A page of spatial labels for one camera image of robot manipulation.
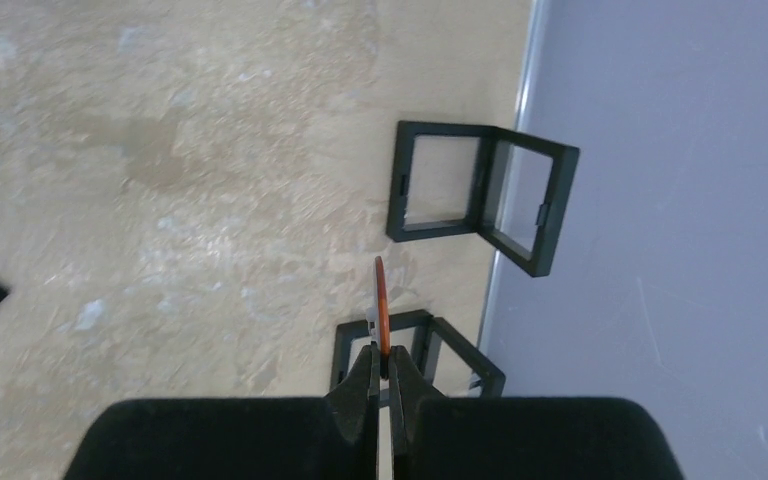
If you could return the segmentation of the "orange pink round brooch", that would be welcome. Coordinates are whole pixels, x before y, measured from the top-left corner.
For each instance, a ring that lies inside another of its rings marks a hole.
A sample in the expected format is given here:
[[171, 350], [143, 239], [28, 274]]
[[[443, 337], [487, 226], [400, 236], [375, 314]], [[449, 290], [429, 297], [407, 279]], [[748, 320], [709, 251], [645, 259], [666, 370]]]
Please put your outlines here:
[[366, 322], [370, 337], [379, 348], [383, 362], [387, 362], [391, 351], [390, 319], [386, 276], [381, 256], [376, 256], [373, 262], [373, 306], [367, 310]]

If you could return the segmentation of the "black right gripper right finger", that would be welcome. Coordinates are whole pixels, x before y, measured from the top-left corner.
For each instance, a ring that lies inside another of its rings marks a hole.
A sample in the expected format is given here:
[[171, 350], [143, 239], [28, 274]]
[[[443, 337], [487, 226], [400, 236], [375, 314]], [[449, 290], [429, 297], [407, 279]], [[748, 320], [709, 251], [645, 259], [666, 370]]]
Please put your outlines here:
[[408, 351], [388, 358], [397, 479], [680, 479], [665, 435], [613, 397], [447, 397]]

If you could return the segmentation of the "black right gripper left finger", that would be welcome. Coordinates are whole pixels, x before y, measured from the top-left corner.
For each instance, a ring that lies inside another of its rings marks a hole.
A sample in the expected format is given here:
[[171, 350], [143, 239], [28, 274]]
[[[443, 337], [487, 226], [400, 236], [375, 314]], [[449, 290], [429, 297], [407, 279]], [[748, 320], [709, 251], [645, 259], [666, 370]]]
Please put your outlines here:
[[323, 397], [144, 398], [107, 407], [67, 479], [375, 479], [380, 356]]

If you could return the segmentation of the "black open display case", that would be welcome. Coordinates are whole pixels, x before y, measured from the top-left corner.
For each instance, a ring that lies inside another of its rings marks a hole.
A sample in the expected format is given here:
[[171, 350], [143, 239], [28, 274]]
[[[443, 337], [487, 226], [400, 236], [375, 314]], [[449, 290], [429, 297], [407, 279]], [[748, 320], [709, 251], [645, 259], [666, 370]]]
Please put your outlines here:
[[[406, 223], [413, 155], [420, 137], [478, 141], [465, 214], [454, 220]], [[503, 181], [512, 147], [550, 159], [547, 186], [536, 216], [536, 235], [527, 247], [497, 225]], [[396, 243], [477, 234], [533, 278], [550, 274], [581, 150], [523, 132], [492, 125], [397, 122], [386, 235]]]

